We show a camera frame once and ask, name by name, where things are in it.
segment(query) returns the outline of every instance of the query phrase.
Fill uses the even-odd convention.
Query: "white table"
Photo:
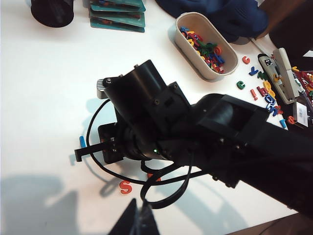
[[[260,52],[252,43],[232,44],[238,68],[208,82],[175,46],[175,19],[153,0],[144,2],[145,33],[91,28],[81,0],[74,3],[70,25],[49,28],[32,17],[29,2],[1,1],[1,234],[106,234],[133,197],[141,206],[141,186],[132,184],[132,193],[121,195],[120,180],[101,171],[90,157],[75,162],[78,138],[86,134],[102,102],[96,97],[97,79],[126,74],[151,59],[165,83],[177,81],[190,103],[222,93],[266,105],[260,95],[254,101],[249,91],[262,86],[256,75],[248,75],[251,66],[261,68]],[[244,55],[251,59],[249,65],[241,61]],[[239,80],[246,84],[242,91],[236,87]],[[269,121],[279,125],[279,119]],[[114,121],[110,104],[96,120],[91,142],[98,141],[98,125]],[[125,160],[109,168],[144,180],[139,166]],[[179,184],[152,188],[148,199],[164,198]],[[209,175],[190,180],[176,203],[154,210],[163,235],[222,235],[293,213],[245,183],[231,189]]]

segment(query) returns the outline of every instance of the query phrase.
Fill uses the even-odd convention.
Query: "beige container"
[[[179,29],[182,26],[200,35],[204,43],[218,44],[218,46],[222,49],[221,57],[225,60],[223,65],[224,73],[220,74],[213,71],[205,63],[205,61],[200,58],[196,50],[180,32]],[[175,42],[205,79],[212,80],[216,78],[223,78],[224,76],[234,72],[238,66],[238,56],[235,50],[207,19],[207,17],[200,13],[188,12],[181,14],[176,19]]]

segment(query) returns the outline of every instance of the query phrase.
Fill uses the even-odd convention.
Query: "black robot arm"
[[[192,155],[192,165],[214,180],[232,188],[242,180],[313,217],[312,140],[267,123],[266,109],[221,94],[190,105],[150,60],[125,76],[100,80],[98,89],[113,103],[117,123],[99,126],[102,143],[76,150],[78,161],[104,150],[108,164],[128,157],[184,166]]]

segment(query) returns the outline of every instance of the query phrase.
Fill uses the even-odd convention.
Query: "black cylinder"
[[[74,18],[73,0],[31,0],[31,13],[46,26],[63,27]]]

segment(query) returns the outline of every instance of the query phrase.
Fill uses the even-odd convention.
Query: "card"
[[[106,28],[106,29],[115,29],[115,30],[123,30],[123,31],[133,31],[143,33],[145,28],[138,27],[134,25],[113,22],[110,20],[100,19],[100,18],[91,18],[90,25],[93,28]]]
[[[106,0],[106,1],[111,1],[116,4],[123,4],[123,5],[136,6],[136,7],[142,6],[142,0]]]
[[[93,11],[90,9],[89,17],[101,18],[138,27],[145,27],[145,17],[142,12],[106,12]]]
[[[105,5],[95,2],[95,1],[91,1],[90,2],[91,9],[93,11],[119,11],[119,12],[145,12],[146,11],[146,8],[144,7],[142,2],[141,2],[140,7],[127,6],[123,4],[115,4],[114,2],[109,2],[109,1],[101,1],[101,2],[105,2]]]

